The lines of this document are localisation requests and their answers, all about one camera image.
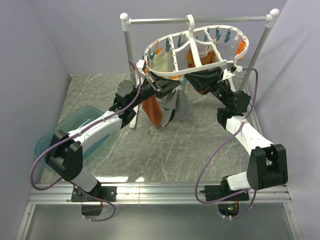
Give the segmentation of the teal clip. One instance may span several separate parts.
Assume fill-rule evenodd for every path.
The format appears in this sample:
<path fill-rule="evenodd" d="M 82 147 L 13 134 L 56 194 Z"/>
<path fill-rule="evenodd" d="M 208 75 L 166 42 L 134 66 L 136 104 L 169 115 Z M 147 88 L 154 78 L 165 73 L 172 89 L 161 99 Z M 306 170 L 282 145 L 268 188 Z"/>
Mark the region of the teal clip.
<path fill-rule="evenodd" d="M 182 86 L 182 87 L 185 87 L 186 84 L 187 84 L 187 82 L 188 82 L 188 80 L 187 80 L 186 78 L 184 78 L 184 79 L 182 80 L 182 82 L 181 82 L 181 86 Z"/>

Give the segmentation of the grey underwear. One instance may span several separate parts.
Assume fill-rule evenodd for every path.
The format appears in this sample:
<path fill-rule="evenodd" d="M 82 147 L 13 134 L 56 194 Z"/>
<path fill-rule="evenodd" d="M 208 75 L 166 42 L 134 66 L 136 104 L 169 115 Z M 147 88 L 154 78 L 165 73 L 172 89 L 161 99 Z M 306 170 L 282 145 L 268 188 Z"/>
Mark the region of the grey underwear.
<path fill-rule="evenodd" d="M 167 126 L 172 121 L 187 122 L 189 124 L 195 122 L 188 96 L 181 85 L 161 101 L 161 107 L 163 109 L 162 127 Z"/>

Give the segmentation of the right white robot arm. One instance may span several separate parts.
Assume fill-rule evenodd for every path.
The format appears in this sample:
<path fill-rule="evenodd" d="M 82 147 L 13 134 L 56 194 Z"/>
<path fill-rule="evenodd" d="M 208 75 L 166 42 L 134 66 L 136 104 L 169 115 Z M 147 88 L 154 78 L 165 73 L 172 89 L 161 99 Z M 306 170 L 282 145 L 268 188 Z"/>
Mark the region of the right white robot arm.
<path fill-rule="evenodd" d="M 231 136 L 210 156 L 201 170 L 195 187 L 197 201 L 204 204 L 231 200 L 249 190 L 262 190 L 285 185 L 288 182 L 287 151 L 282 144 L 273 144 L 263 137 L 248 121 L 247 116 L 232 116 L 226 120 L 226 130 Z M 245 172 L 225 177 L 217 187 L 218 193 L 211 200 L 201 200 L 198 196 L 200 180 L 215 155 L 230 141 L 237 139 L 249 154 Z"/>

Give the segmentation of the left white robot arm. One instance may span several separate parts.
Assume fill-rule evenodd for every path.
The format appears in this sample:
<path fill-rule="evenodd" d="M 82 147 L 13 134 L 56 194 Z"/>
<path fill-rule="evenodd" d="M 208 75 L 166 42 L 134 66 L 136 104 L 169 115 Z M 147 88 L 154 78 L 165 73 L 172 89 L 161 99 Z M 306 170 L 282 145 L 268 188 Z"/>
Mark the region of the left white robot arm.
<path fill-rule="evenodd" d="M 101 139 L 127 126 L 136 116 L 134 107 L 151 97 L 167 96 L 179 84 L 177 80 L 155 74 L 146 76 L 139 85 L 122 81 L 113 105 L 103 115 L 68 133 L 55 132 L 45 163 L 62 179 L 81 188 L 89 201 L 103 199 L 101 183 L 83 167 L 83 155 Z"/>

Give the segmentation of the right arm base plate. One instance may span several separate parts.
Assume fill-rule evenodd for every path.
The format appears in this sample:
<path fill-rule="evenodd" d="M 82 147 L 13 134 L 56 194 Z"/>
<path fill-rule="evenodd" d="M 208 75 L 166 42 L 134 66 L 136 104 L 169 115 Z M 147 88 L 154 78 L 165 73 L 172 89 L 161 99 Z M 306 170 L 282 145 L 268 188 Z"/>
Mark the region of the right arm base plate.
<path fill-rule="evenodd" d="M 228 186 L 221 185 L 205 185 L 204 190 L 200 190 L 201 194 L 204 194 L 205 200 L 207 202 L 216 201 L 218 199 L 223 199 L 223 201 L 248 201 L 250 199 L 249 194 L 247 192 L 241 192 L 238 195 L 233 195 L 231 197 L 226 198 L 229 195 L 240 192 L 240 190 L 230 190 Z"/>

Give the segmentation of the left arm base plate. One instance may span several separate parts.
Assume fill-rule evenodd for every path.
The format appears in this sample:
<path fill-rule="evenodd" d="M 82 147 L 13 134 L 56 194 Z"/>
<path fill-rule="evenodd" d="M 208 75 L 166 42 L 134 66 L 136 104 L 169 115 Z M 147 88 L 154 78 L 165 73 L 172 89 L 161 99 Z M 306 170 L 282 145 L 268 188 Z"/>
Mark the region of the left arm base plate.
<path fill-rule="evenodd" d="M 108 202 L 115 202 L 117 195 L 117 187 L 96 186 L 87 194 L 91 195 L 91 197 L 86 196 L 84 193 L 82 193 L 79 187 L 74 187 L 72 190 L 71 202 L 97 202 L 97 200 L 93 199 L 92 197 L 106 200 Z"/>

